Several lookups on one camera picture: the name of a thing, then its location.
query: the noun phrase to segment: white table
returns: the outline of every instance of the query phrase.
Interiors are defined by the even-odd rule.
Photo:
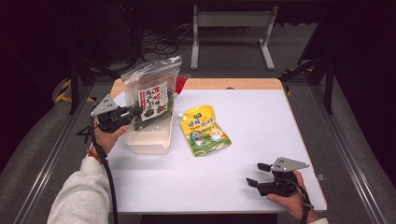
[[[123,92],[115,102],[126,105]],[[311,164],[283,89],[183,90],[175,100],[175,115],[204,104],[213,105],[218,125],[233,143],[195,158],[178,117],[174,117],[168,154],[136,155],[119,139],[108,155],[119,212],[237,214],[285,211],[261,197],[246,181],[248,177],[272,182],[272,174],[259,171],[257,163],[272,164],[277,157]],[[312,165],[300,172],[315,209],[326,210],[327,204]]]

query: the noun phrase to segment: metal stand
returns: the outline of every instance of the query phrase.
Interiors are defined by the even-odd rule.
[[[198,12],[194,6],[193,12],[193,43],[191,54],[191,70],[198,69],[199,39],[198,27],[219,27],[219,26],[255,26],[266,27],[264,39],[259,40],[262,55],[268,70],[274,70],[275,66],[268,50],[268,41],[274,26],[277,7],[271,11],[258,12],[224,12],[224,11],[203,11]]]

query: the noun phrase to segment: person's arm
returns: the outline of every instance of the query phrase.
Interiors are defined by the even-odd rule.
[[[114,133],[102,133],[95,129],[96,140],[108,154],[126,130],[127,126],[119,128]],[[64,182],[51,207],[48,223],[108,222],[109,182],[105,167],[97,159],[94,146],[91,147],[90,154],[82,160],[80,170]]]
[[[305,189],[303,177],[301,176],[300,172],[294,171],[294,174],[297,177],[297,183]],[[276,194],[268,194],[267,199],[284,206],[289,214],[298,220],[303,217],[304,206],[303,206],[303,198],[298,190],[294,191],[289,197],[282,197]],[[327,218],[318,218],[318,214],[311,209],[308,212],[307,223],[310,224],[327,224]]]

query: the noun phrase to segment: white sleeve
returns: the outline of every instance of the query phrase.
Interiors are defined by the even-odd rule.
[[[316,220],[314,222],[310,222],[309,224],[329,224],[329,222],[327,221],[327,218],[321,218],[319,220]]]
[[[105,167],[94,157],[85,158],[64,182],[48,223],[108,223],[109,189]]]

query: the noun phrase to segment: wristband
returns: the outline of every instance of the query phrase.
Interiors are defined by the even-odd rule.
[[[94,157],[97,161],[99,161],[99,164],[102,164],[102,161],[98,157],[98,155],[94,154],[91,150],[87,150],[87,157]]]

